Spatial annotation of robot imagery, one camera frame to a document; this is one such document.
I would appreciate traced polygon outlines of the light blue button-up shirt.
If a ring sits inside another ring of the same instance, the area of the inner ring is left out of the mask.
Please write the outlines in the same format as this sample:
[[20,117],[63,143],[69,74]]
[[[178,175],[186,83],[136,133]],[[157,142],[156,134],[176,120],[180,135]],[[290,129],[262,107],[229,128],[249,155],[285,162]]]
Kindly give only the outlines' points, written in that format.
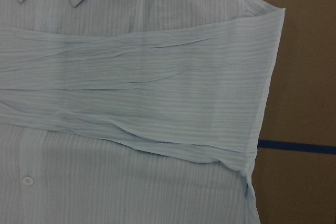
[[259,223],[285,10],[1,0],[1,223]]

